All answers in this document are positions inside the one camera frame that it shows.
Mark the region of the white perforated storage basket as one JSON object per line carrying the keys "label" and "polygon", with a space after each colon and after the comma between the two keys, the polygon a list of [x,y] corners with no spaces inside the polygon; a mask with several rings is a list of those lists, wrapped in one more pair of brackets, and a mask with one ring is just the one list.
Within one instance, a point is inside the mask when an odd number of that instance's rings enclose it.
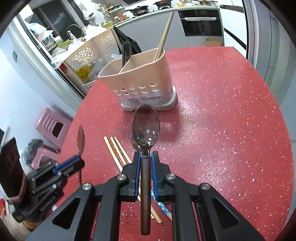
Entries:
{"label": "white perforated storage basket", "polygon": [[63,61],[71,74],[85,66],[91,67],[99,59],[109,63],[110,53],[117,47],[117,37],[112,27],[94,37],[85,36],[76,42],[76,46],[67,51]]}

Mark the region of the plain bamboo chopstick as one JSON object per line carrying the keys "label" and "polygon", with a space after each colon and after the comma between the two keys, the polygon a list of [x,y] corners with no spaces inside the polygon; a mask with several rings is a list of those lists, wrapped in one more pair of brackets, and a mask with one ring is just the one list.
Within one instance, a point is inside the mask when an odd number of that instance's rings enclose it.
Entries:
{"label": "plain bamboo chopstick", "polygon": [[[119,142],[119,140],[117,139],[117,137],[110,137],[112,144],[114,145],[115,148],[117,148],[117,152],[120,153],[120,159],[122,161],[122,163],[124,165],[126,165],[127,163],[132,163],[131,158],[129,157],[129,155],[127,154],[127,152],[124,150],[123,146],[121,145],[121,143]],[[162,223],[163,220],[161,219],[161,217],[159,216],[159,214],[157,213],[157,211],[154,209],[154,207],[151,205],[151,215],[154,217],[154,219],[158,222],[158,223]]]}
{"label": "plain bamboo chopstick", "polygon": [[[169,29],[170,29],[170,26],[171,26],[171,22],[172,22],[173,16],[174,16],[174,12],[171,11],[170,16],[169,16],[169,18],[168,18],[168,21],[167,21],[167,23],[166,23],[166,27],[165,27],[164,32],[163,32],[163,36],[164,36],[163,48],[164,48],[164,44],[165,44],[166,39],[167,39],[168,31],[169,31]],[[163,52],[163,49],[161,49],[161,51],[160,51],[160,53],[159,53],[159,55],[158,55],[158,59],[161,57],[162,52]]]}
{"label": "plain bamboo chopstick", "polygon": [[117,137],[113,137],[116,141],[117,146],[119,147],[121,154],[123,154],[125,156],[126,161],[128,161],[128,163],[132,163],[131,158],[129,157],[129,155],[127,154],[127,152],[125,151],[125,149],[123,148],[123,146],[121,145],[121,143],[119,142],[119,140],[117,139]]}

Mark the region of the plain bamboo chopstick diagonal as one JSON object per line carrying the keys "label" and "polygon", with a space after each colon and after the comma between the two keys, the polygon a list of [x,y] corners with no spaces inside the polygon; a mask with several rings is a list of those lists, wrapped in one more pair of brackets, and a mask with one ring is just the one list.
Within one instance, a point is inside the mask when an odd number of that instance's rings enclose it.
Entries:
{"label": "plain bamboo chopstick diagonal", "polygon": [[158,55],[159,55],[161,49],[163,49],[163,41],[164,41],[164,36],[162,36],[161,41],[160,41],[160,43],[159,43],[159,46],[158,46],[157,52],[156,52],[156,54],[155,54],[155,56],[154,56],[154,59],[153,59],[154,62],[157,61],[157,59],[158,59]]}

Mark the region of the pink plastic stool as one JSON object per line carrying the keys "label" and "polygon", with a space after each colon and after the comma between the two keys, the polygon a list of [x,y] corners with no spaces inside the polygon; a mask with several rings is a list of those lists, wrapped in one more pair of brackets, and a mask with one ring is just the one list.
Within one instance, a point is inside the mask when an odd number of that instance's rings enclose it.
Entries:
{"label": "pink plastic stool", "polygon": [[45,108],[41,111],[36,123],[36,130],[58,149],[62,149],[72,121],[60,113]]}

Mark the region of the beige utensil holder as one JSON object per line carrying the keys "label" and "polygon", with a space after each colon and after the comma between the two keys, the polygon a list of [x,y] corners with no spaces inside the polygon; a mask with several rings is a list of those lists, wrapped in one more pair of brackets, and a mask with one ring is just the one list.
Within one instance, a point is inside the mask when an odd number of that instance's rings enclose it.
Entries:
{"label": "beige utensil holder", "polygon": [[149,104],[158,111],[168,111],[177,102],[177,92],[163,50],[154,61],[158,48],[132,55],[125,66],[122,60],[109,62],[99,73],[98,79],[117,96],[125,111],[136,110]]}

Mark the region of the dark translucent spoon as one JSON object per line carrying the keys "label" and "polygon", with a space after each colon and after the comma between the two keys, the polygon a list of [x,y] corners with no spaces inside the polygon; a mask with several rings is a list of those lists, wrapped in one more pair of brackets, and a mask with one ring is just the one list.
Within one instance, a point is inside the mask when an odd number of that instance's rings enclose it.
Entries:
{"label": "dark translucent spoon", "polygon": [[129,41],[122,44],[122,66],[124,67],[132,55],[132,48]]}
{"label": "dark translucent spoon", "polygon": [[[79,125],[78,133],[77,133],[77,150],[78,150],[79,158],[81,158],[84,148],[85,148],[85,132],[83,130],[83,126]],[[79,179],[79,186],[81,186],[82,185],[81,170],[78,171],[78,179]]]}
{"label": "dark translucent spoon", "polygon": [[159,137],[159,116],[153,106],[142,104],[135,110],[132,119],[132,134],[140,146],[140,231],[151,233],[151,185],[152,158],[150,150]]}

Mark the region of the built-in black oven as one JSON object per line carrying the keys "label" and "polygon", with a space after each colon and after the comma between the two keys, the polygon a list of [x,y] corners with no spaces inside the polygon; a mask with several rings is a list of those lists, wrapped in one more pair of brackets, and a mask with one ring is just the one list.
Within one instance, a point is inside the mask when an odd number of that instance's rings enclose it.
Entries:
{"label": "built-in black oven", "polygon": [[222,21],[216,9],[189,9],[178,11],[185,36],[222,37]]}

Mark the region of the blue patterned bamboo chopstick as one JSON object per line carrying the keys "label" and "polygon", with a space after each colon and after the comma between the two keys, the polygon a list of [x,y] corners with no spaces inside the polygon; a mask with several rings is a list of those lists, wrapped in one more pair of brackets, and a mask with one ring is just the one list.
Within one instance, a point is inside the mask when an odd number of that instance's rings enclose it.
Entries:
{"label": "blue patterned bamboo chopstick", "polygon": [[[110,138],[108,138],[107,136],[104,136],[103,139],[107,145],[107,148],[108,148],[114,162],[116,163],[116,165],[120,171],[123,170],[125,165],[132,164],[132,159],[130,158],[128,153],[125,151],[124,147],[122,146],[122,144],[120,143],[120,141],[118,140],[117,137],[111,136]],[[137,182],[138,184],[136,184],[136,187],[138,188],[137,199],[139,202],[141,202],[141,200],[140,200],[140,198],[141,198],[140,166],[138,166],[137,171],[138,171],[138,173],[136,173],[136,181],[138,181]],[[156,202],[153,191],[152,191],[152,198]],[[156,202],[156,204],[160,207],[160,209],[163,211],[163,213],[172,221],[173,220],[172,214],[168,210],[168,208],[166,208],[165,205],[161,202]],[[158,223],[163,222],[163,220],[161,219],[161,217],[159,216],[158,212],[155,210],[153,205],[151,205],[151,218],[155,219]]]}

